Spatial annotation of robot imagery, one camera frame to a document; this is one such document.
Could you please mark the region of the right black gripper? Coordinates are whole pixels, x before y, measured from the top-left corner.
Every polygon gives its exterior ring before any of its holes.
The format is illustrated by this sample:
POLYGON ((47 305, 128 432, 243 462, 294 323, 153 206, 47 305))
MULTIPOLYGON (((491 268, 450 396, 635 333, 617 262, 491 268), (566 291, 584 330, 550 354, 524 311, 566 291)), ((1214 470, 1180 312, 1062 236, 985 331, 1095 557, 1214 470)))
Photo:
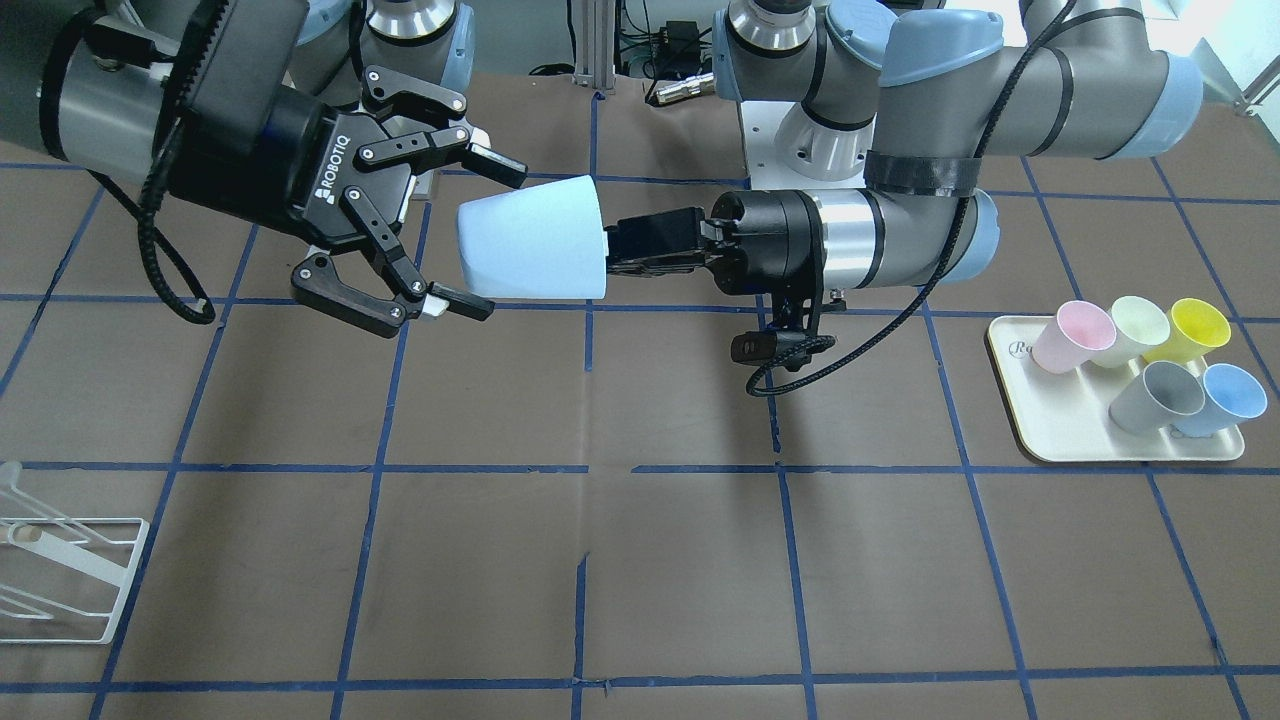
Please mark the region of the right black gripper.
POLYGON ((361 83, 367 114, 338 111, 282 86, 246 155, 202 136, 195 114, 183 110, 170 193, 324 249, 294 268, 292 297, 362 331, 393 338, 424 313, 486 320, 492 300, 425 281, 399 242, 410 169, 457 164, 518 190, 529 167, 480 141, 465 122, 462 94, 379 65, 366 67, 361 83), (361 252, 394 297, 346 284, 332 252, 361 252))

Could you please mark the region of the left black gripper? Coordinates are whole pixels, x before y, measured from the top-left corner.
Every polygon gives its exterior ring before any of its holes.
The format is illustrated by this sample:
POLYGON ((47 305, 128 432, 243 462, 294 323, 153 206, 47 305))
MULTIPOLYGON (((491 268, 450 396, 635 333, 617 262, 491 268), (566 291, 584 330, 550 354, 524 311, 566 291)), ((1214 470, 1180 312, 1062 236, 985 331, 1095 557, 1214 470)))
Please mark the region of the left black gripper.
POLYGON ((820 270, 820 217, 799 190, 733 191, 721 195, 709 223, 721 231, 716 256, 704 254, 701 208, 680 208, 617 220, 605 228, 609 275, 657 278, 694 273, 708 264, 730 296, 774 293, 812 297, 820 270))

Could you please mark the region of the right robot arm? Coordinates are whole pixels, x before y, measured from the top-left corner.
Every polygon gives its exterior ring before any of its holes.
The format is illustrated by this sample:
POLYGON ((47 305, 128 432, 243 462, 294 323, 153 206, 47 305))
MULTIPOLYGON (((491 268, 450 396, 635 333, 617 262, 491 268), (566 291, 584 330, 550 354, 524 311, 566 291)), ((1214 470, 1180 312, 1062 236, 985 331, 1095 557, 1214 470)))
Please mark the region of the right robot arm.
POLYGON ((366 332, 485 320, 492 301, 424 279, 399 240, 430 170, 527 178, 465 118, 474 49, 462 1, 5 1, 3 140, 115 196, 186 322, 215 310, 157 228, 169 196, 306 242, 293 297, 366 332))

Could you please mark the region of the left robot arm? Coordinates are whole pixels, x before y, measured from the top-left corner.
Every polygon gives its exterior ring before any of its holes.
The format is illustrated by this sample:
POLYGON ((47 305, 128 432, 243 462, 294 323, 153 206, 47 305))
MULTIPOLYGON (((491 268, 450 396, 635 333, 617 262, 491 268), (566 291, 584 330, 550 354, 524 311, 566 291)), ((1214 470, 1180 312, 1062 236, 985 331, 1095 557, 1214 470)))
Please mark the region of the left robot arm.
POLYGON ((609 227, 607 270, 709 269, 727 295, 809 299, 982 273, 998 247, 983 158, 1152 158, 1203 102, 1199 67, 1149 46, 1137 1, 1024 1, 1024 49, 991 12, 733 1, 714 23, 721 97, 786 101, 801 129, 870 136, 854 190, 754 190, 609 227))

